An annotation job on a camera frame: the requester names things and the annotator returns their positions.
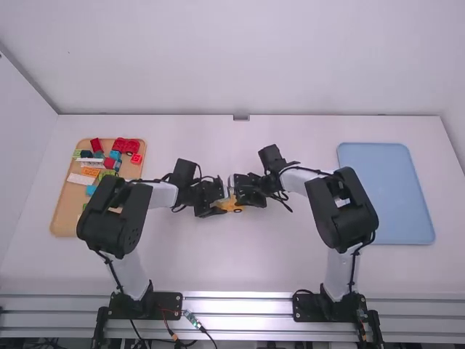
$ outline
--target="cork board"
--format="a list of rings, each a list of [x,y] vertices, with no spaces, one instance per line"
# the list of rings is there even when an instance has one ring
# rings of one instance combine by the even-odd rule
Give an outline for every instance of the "cork board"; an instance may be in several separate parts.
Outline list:
[[[90,145],[91,138],[81,140],[76,149],[92,149]],[[103,151],[106,156],[110,154],[111,147],[115,138],[100,138]],[[140,178],[142,174],[142,165],[145,160],[146,144],[143,140],[139,140],[139,154],[142,154],[142,163],[135,165],[131,162],[131,157],[122,154],[119,175],[123,178]],[[72,158],[73,153],[70,153],[70,166],[68,173],[64,179],[61,189],[61,194],[57,202],[57,207],[53,214],[52,222],[50,223],[50,232],[56,237],[76,237],[76,225],[78,218],[82,213],[82,206],[89,202],[90,196],[86,195],[86,186],[67,182],[66,179],[70,173],[81,174],[81,165]]]

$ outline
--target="lego brick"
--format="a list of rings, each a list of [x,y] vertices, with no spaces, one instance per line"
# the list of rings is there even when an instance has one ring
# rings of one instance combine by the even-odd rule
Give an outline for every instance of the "lego brick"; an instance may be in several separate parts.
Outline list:
[[[94,183],[95,178],[89,176],[83,176],[82,174],[77,173],[70,173],[68,178],[66,179],[68,182],[81,184],[81,185],[92,185]]]
[[[94,154],[91,151],[81,151],[81,158],[93,158]]]
[[[120,153],[123,153],[125,147],[126,147],[126,140],[124,138],[118,137],[116,138],[115,142],[113,142],[113,147],[111,147],[111,150],[119,151]]]
[[[96,169],[104,169],[103,166],[104,159],[96,159],[96,158],[78,158],[76,159],[78,163],[81,164],[81,167],[95,167]]]
[[[102,152],[102,151],[96,151],[94,153],[94,158],[97,158],[97,159],[104,159],[105,158],[105,154]]]
[[[94,167],[82,167],[81,168],[81,175],[89,176],[93,178],[97,178],[99,175],[100,169],[96,169]]]
[[[142,163],[142,155],[141,154],[132,154],[131,162],[136,165],[140,165]]]
[[[140,142],[138,140],[127,140],[126,145],[124,147],[124,153],[129,156],[132,154],[137,153],[140,148]]]
[[[92,151],[96,153],[97,151],[101,151],[103,153],[102,143],[98,138],[94,138],[90,140],[90,145],[92,146]]]
[[[103,176],[106,176],[106,175],[114,176],[115,174],[116,174],[116,171],[114,169],[103,169],[99,173],[98,180],[102,180]]]
[[[81,152],[83,149],[75,149],[73,152],[73,158],[77,159],[81,157]]]
[[[115,159],[106,158],[106,159],[103,161],[103,166],[105,166],[106,169],[113,169],[113,168],[115,167],[115,162],[116,162]]]
[[[92,196],[97,189],[96,185],[88,185],[86,186],[86,195],[87,196]]]
[[[123,164],[123,161],[121,159],[117,160],[115,163],[115,171],[119,172],[119,169],[121,168],[121,165]]]
[[[111,151],[110,157],[115,160],[121,159],[121,153],[119,151]]]

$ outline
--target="white wall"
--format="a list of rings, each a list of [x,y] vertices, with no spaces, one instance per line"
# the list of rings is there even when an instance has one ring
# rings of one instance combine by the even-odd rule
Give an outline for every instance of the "white wall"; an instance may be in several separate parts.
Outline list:
[[[438,113],[465,167],[465,1],[1,1],[63,113]]]
[[[0,52],[0,55],[1,264],[57,114],[3,53]]]

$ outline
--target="blue tray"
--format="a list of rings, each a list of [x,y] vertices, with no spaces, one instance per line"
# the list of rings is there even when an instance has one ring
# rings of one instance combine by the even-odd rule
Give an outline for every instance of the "blue tray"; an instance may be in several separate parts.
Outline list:
[[[374,244],[427,245],[434,228],[408,148],[398,143],[341,143],[341,167],[352,167],[379,217]]]

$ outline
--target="black cable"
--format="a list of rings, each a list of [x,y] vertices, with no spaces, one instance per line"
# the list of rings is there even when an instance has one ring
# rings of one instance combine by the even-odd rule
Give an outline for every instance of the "black cable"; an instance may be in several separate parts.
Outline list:
[[[215,349],[218,349],[217,343],[214,341],[213,338],[211,338],[211,335],[206,331],[206,328],[202,326],[202,327],[200,328],[200,331],[201,331],[202,333],[206,334],[206,335],[210,338],[210,340],[213,342],[213,345],[215,346]]]
[[[352,286],[355,284],[354,282],[354,275],[355,275],[355,262],[356,262],[356,258],[357,256],[360,255],[360,250],[371,244],[373,241],[375,241],[375,237],[376,237],[376,231],[372,232],[371,233],[371,238],[368,242],[364,242],[361,246],[359,246],[358,248],[355,249],[355,251],[352,253],[352,269],[350,271],[350,281],[349,281],[349,293],[352,293]]]
[[[183,209],[185,209],[187,206],[186,205],[182,205],[182,206],[175,206],[175,207],[172,207],[171,208],[171,212],[173,213],[178,213],[178,212],[181,212]]]
[[[283,175],[284,172],[290,170],[290,169],[303,169],[304,171],[308,172],[313,172],[316,173],[317,175],[325,175],[325,176],[332,176],[332,173],[327,173],[324,171],[321,171],[320,169],[310,169],[308,167],[301,167],[301,166],[291,166],[291,167],[286,167],[283,171],[280,172],[279,177]]]

